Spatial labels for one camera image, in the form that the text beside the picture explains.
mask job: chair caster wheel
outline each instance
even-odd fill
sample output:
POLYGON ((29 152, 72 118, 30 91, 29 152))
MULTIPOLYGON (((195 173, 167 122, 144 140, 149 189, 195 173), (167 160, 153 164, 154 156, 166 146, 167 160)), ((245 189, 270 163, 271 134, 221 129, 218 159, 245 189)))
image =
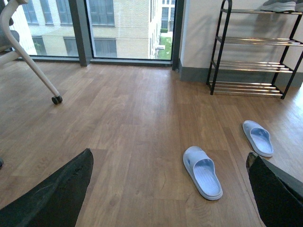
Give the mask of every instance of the chair caster wheel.
POLYGON ((52 97, 52 102, 57 105, 59 103, 61 103, 63 101, 62 97, 61 96, 58 96, 58 97, 52 97))
POLYGON ((4 164, 4 161, 2 158, 0 158, 0 167, 4 164))

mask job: grass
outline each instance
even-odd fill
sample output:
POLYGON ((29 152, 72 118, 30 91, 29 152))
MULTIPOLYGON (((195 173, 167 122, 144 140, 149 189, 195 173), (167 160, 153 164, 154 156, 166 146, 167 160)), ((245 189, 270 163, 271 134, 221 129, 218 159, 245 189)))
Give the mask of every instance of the grass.
POLYGON ((170 60, 171 59, 171 38, 161 36, 160 45, 165 45, 165 50, 159 50, 158 59, 170 60))

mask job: slide sandal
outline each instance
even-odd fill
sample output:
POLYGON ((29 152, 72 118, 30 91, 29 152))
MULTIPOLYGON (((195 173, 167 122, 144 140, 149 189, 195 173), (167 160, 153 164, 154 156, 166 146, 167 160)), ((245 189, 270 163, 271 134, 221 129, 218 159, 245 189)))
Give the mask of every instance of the slide sandal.
POLYGON ((183 163, 200 194, 208 200, 222 197, 222 187, 215 174, 214 162, 200 147, 190 147, 183 155, 183 163))
POLYGON ((270 141, 269 132, 253 121, 245 121, 242 126, 255 152, 263 157, 272 157, 274 149, 270 141))

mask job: shoe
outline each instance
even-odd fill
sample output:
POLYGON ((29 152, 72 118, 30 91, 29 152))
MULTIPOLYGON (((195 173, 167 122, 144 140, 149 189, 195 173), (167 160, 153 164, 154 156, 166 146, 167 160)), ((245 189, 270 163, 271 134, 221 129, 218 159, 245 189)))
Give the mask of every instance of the shoe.
POLYGON ((263 157, 273 156, 273 145, 270 141, 270 134, 266 129, 253 121, 243 122, 242 127, 252 148, 258 155, 261 155, 263 157))
POLYGON ((190 147, 183 155, 183 163, 200 194, 207 200, 218 200, 223 191, 215 173, 214 162, 200 147, 190 147))
POLYGON ((296 0, 268 0, 267 2, 264 2, 264 4, 261 6, 261 10, 273 11, 278 13, 294 12, 295 7, 296 7, 296 0))
POLYGON ((296 12, 303 12, 303 0, 298 0, 295 5, 296 12))

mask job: gray sneaker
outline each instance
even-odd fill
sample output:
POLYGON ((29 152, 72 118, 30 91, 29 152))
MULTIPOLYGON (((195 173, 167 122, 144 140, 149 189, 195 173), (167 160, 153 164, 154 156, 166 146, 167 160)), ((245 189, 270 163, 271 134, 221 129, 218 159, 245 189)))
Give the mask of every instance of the gray sneaker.
POLYGON ((268 0, 262 5, 261 10, 273 12, 294 12, 296 2, 297 0, 268 0))
POLYGON ((303 0, 298 0, 295 5, 296 12, 303 12, 303 0))

